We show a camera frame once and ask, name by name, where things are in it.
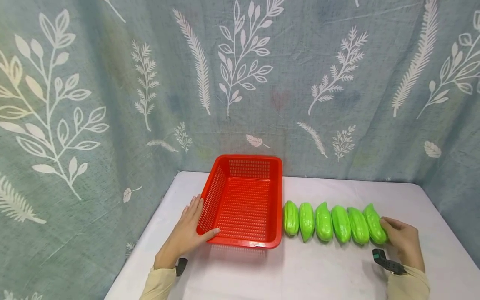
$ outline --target white table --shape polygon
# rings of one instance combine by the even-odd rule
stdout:
[[[105,299],[138,299],[153,258],[208,173],[181,172],[168,189],[137,246]],[[381,215],[416,226],[432,287],[432,300],[478,299],[480,270],[423,190],[414,184],[284,177],[284,202],[327,201],[363,209],[373,203]],[[191,253],[170,300],[385,299],[386,272],[372,259],[370,243],[307,243],[285,236],[262,251],[206,244]],[[395,259],[386,247],[387,257]]]

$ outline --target red plastic basket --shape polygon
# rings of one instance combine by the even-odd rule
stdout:
[[[202,192],[197,233],[220,228],[208,242],[272,249],[282,240],[282,161],[274,156],[222,155]]]

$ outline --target beige sleeve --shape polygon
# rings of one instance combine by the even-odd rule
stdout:
[[[388,300],[428,300],[430,286],[425,273],[415,268],[404,267],[407,275],[391,274],[388,278]]]
[[[177,272],[173,269],[150,269],[140,300],[167,300]]]

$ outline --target wrist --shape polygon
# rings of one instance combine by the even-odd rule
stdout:
[[[399,253],[399,258],[403,265],[416,268],[425,273],[425,262],[420,249]]]
[[[168,244],[168,241],[155,255],[153,269],[173,269],[180,255]]]

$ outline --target teal fabric backdrop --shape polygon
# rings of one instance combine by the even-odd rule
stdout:
[[[417,183],[480,264],[479,38],[477,0],[1,1],[4,298],[102,299],[224,153]]]

